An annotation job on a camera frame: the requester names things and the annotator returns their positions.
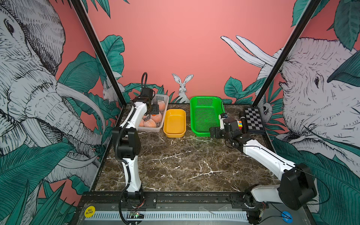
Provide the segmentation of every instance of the brown marble surface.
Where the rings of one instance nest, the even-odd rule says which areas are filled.
[[[238,119],[241,107],[226,105],[226,111]],[[253,158],[226,147],[223,139],[195,136],[190,128],[190,105],[169,104],[171,108],[186,111],[184,137],[168,138],[163,129],[159,133],[139,131],[139,175],[145,191],[244,191],[253,184],[280,182]],[[266,146],[262,135],[252,137]],[[123,168],[111,149],[95,190],[121,191],[124,186]]]

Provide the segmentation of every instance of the white plastic basket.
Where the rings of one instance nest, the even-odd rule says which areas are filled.
[[[159,111],[159,113],[162,115],[162,120],[161,122],[156,123],[156,127],[139,127],[138,130],[140,131],[151,131],[151,132],[160,132],[160,129],[162,128],[162,126],[164,125],[164,120],[165,120],[165,114],[166,114],[166,110],[167,110],[167,105],[169,103],[169,96],[167,95],[160,95],[160,94],[156,94],[153,98],[153,100],[151,101],[152,104],[157,104],[158,101],[164,101],[165,102],[165,110],[164,111]],[[146,117],[146,119],[144,120],[148,120],[150,119],[150,115],[148,115]]]

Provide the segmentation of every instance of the blue sticker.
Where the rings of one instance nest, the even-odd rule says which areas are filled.
[[[288,224],[292,223],[292,216],[288,211],[284,211],[281,216],[283,217],[283,220]]]

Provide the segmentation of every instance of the orange fruit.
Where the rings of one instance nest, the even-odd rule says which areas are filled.
[[[151,119],[155,121],[155,123],[160,123],[162,120],[162,115],[160,113],[157,115],[151,115]]]
[[[145,127],[156,127],[156,123],[152,119],[149,119],[144,122],[144,126]]]
[[[159,105],[159,111],[164,111],[165,110],[165,102],[164,101],[158,101],[158,105]]]
[[[141,119],[141,120],[140,120],[139,127],[143,127],[143,126],[144,126],[144,120],[143,120],[143,119]]]

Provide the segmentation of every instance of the black metal frame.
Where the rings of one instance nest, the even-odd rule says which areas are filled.
[[[242,211],[257,211],[262,209],[263,205],[249,209],[239,199],[242,199],[244,192],[144,192],[144,196],[148,197],[147,206],[144,205],[139,209],[156,208],[156,204],[231,204],[234,209]],[[69,225],[76,225],[82,213],[85,204],[115,204],[119,203],[120,192],[85,192],[76,208],[75,215]],[[315,221],[306,205],[303,206],[311,225],[315,225]]]
[[[290,53],[292,47],[296,43],[297,39],[299,38],[301,32],[305,28],[306,24],[310,20],[312,14],[314,13],[316,7],[320,3],[321,0],[311,0],[308,7],[305,9],[304,14],[300,18],[298,24],[296,25],[291,37],[289,38],[289,41],[284,47],[284,50],[280,54],[280,57],[278,58],[276,64],[274,65],[272,71],[270,72],[268,78],[266,79],[263,87],[260,90],[260,93],[258,94],[257,98],[255,99],[253,103],[253,107],[256,107],[261,100],[262,96],[265,94],[266,90],[268,89],[269,85],[271,84],[272,80],[274,79],[275,75],[278,73],[281,65],[286,60],[287,55]],[[91,23],[86,15],[86,12],[84,8],[82,7],[82,4],[80,0],[71,0],[74,9],[86,31],[86,33],[89,36],[89,39],[95,49],[96,54],[99,57],[100,62],[102,63],[104,70],[109,77],[111,84],[113,85],[115,92],[117,93],[120,103],[122,104],[122,110],[119,115],[118,121],[116,123],[116,126],[118,126],[121,122],[121,119],[124,115],[124,112],[126,110],[127,104],[125,102],[125,99],[118,88],[117,81],[115,77],[113,76],[111,67],[107,61],[107,58],[102,50],[102,47],[100,45],[100,42],[98,41],[96,34],[94,30],[92,29]],[[263,135],[266,143],[268,144],[268,147],[270,150],[274,151],[271,145],[271,141],[267,135]],[[104,154],[103,160],[100,164],[98,174],[96,175],[96,178],[94,180],[94,183],[92,185],[92,188],[90,189],[90,192],[85,192],[78,204],[78,207],[76,209],[75,215],[73,216],[72,221],[70,222],[70,225],[75,225],[78,222],[80,213],[82,211],[82,208],[86,203],[114,203],[118,204],[119,202],[119,196],[120,191],[114,191],[114,192],[101,192],[101,191],[94,191],[96,184],[98,182],[99,176],[101,175],[102,168],[105,164],[105,159],[109,153],[109,150],[111,149],[112,140],[110,140],[110,143],[106,149],[106,152]],[[177,203],[177,204],[232,204],[233,208],[242,208],[243,206],[239,204],[238,202],[232,201],[231,197],[240,197],[244,194],[244,192],[144,192],[145,195],[151,195],[150,198],[154,198],[154,195],[156,195],[156,202],[157,203]],[[310,219],[310,223],[315,225],[315,222],[311,216],[311,213],[309,209],[304,206],[304,210],[306,214],[308,215]]]
[[[264,85],[262,86],[259,94],[257,95],[255,101],[252,103],[253,107],[257,107],[262,97],[265,95],[265,92],[269,88],[271,82],[274,80],[276,74],[279,72],[280,67],[283,65],[284,61],[286,60],[287,56],[290,54],[292,48],[294,47],[296,41],[300,37],[302,31],[306,27],[307,23],[311,19],[311,16],[315,12],[317,6],[320,4],[321,0],[311,0],[309,5],[306,7],[302,17],[299,19],[298,24],[294,28],[288,42],[286,43],[283,51],[281,52],[278,60],[276,61],[273,69],[271,70],[270,74],[267,76]]]
[[[109,61],[106,58],[106,55],[101,47],[101,44],[96,36],[95,31],[93,30],[93,27],[91,25],[91,22],[89,21],[88,16],[86,15],[85,9],[82,7],[81,0],[71,0],[72,5],[74,6],[74,9],[76,11],[77,16],[79,17],[82,26],[84,27],[87,36],[90,39],[91,44],[94,47],[95,53],[99,57],[99,60],[101,64],[104,67],[105,73],[108,76],[113,88],[115,89],[115,92],[119,98],[119,101],[122,106],[126,105],[124,96],[122,95],[120,88],[117,84],[117,81],[114,77],[114,74],[112,73],[112,69],[110,67]]]

